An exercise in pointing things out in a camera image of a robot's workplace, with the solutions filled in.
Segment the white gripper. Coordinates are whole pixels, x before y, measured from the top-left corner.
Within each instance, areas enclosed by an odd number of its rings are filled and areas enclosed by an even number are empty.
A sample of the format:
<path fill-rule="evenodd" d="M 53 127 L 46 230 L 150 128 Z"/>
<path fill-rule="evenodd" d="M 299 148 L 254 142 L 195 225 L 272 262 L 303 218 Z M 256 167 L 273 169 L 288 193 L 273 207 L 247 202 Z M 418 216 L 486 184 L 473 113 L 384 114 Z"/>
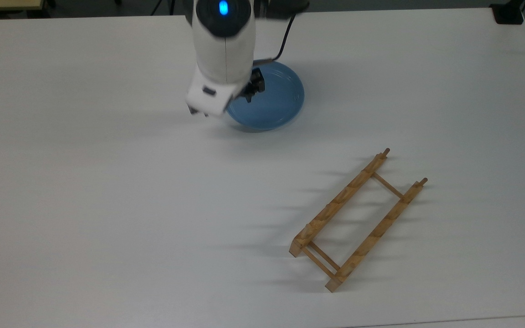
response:
<path fill-rule="evenodd" d="M 250 103 L 257 93 L 265 91 L 265 79 L 260 68 L 252 69 L 250 80 L 240 83 L 217 83 L 203 75 L 199 68 L 194 70 L 185 102 L 191 115 L 219 117 L 237 97 Z"/>

